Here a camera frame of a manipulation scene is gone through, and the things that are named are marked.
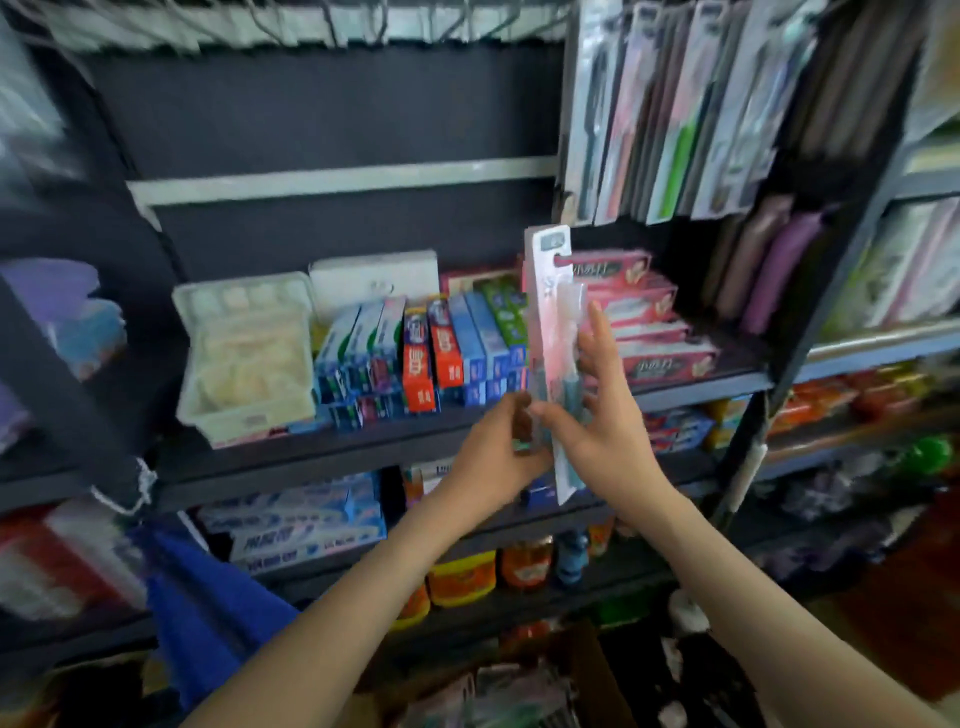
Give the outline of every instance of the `left hand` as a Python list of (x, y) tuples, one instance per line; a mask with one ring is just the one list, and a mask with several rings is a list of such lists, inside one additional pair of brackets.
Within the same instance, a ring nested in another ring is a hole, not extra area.
[(526, 407), (530, 395), (512, 392), (470, 430), (437, 491), (462, 495), (470, 528), (516, 498), (534, 478), (553, 465), (553, 452), (514, 452), (513, 441), (529, 440), (532, 428)]

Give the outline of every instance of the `pink toothpaste box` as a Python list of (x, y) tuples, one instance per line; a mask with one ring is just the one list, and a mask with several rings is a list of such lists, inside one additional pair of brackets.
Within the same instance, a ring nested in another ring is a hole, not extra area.
[(676, 344), (623, 341), (617, 348), (627, 381), (634, 385), (698, 379), (713, 371), (719, 354), (706, 338)]

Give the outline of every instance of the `red package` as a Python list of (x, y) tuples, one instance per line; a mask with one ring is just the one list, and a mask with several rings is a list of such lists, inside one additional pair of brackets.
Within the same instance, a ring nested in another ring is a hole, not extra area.
[(427, 331), (426, 308), (408, 304), (403, 311), (403, 394), (411, 412), (437, 411)]
[(427, 305), (433, 360), (437, 366), (437, 383), (441, 389), (464, 385), (464, 359), (457, 346), (457, 335), (450, 325), (450, 312), (444, 299), (433, 299)]

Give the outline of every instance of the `plastic bottle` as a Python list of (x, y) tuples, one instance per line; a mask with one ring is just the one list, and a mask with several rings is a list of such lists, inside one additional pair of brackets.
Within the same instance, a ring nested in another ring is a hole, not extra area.
[(756, 269), (763, 261), (767, 245), (790, 219), (792, 206), (792, 195), (766, 197), (760, 203), (756, 215), (744, 227), (727, 266), (720, 293), (717, 294), (715, 308), (721, 319), (735, 319), (743, 312)]
[(822, 227), (822, 212), (800, 212), (780, 231), (756, 278), (754, 292), (740, 321), (740, 330), (754, 335), (767, 330), (793, 269)]

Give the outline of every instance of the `plastic container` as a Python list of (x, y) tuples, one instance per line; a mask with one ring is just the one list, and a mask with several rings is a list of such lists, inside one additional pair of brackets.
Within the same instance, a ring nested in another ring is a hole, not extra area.
[(173, 297), (190, 335), (182, 423), (216, 446), (316, 417), (306, 275), (180, 285)]
[(514, 544), (500, 554), (500, 576), (515, 589), (536, 589), (546, 584), (552, 563), (553, 536)]
[(390, 627), (390, 631), (399, 632), (403, 629), (409, 629), (416, 624), (420, 624), (428, 614), (430, 614), (430, 595), (426, 591), (426, 584), (420, 584), (417, 590), (407, 599), (407, 603), (403, 605), (400, 616), (396, 618)]
[(462, 607), (496, 588), (496, 551), (437, 564), (426, 575), (430, 601), (438, 607)]

